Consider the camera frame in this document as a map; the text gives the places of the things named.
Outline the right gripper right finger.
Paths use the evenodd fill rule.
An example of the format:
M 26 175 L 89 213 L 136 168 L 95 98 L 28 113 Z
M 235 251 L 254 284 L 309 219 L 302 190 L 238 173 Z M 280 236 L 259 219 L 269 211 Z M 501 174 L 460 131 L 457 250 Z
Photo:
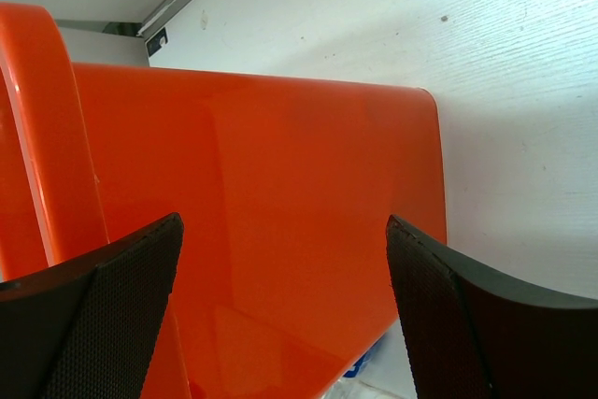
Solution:
M 596 300 L 511 277 L 396 215 L 386 239 L 419 398 L 596 397 Z

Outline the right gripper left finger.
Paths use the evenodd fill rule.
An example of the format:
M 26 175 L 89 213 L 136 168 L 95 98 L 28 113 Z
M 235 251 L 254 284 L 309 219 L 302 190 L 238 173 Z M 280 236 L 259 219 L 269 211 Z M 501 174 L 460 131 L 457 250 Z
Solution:
M 138 398 L 184 225 L 171 213 L 102 248 L 1 285 L 4 398 Z

